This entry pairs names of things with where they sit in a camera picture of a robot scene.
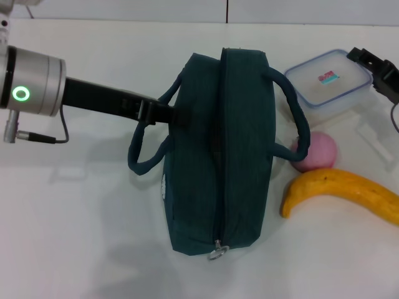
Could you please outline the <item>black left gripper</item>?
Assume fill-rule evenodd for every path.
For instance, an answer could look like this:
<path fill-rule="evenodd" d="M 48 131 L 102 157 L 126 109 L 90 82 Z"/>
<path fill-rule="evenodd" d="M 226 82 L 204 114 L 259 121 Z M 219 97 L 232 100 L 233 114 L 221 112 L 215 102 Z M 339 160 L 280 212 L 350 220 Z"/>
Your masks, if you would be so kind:
<path fill-rule="evenodd" d="M 148 125 L 166 123 L 186 126 L 191 121 L 190 110 L 169 105 L 156 104 L 152 115 L 152 101 L 132 92 L 74 78 L 66 79 L 62 98 L 62 104 L 66 106 L 129 118 Z"/>

